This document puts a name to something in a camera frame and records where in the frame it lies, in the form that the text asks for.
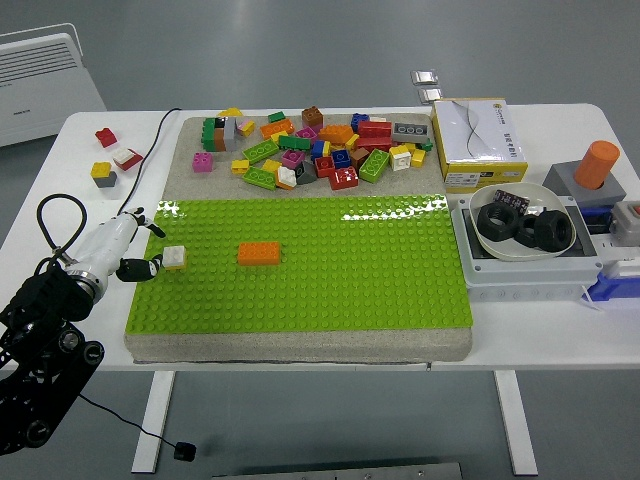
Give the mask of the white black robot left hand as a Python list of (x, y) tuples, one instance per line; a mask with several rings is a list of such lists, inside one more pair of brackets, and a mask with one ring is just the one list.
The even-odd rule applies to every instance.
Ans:
[(161, 268), (162, 255), (151, 260), (124, 259), (139, 227), (150, 229), (156, 236), (166, 234), (143, 214), (144, 209), (124, 212), (111, 218), (94, 230), (76, 252), (75, 262), (65, 271), (77, 281), (88, 283), (94, 296), (104, 294), (108, 278), (115, 273), (123, 282), (141, 282), (153, 279)]

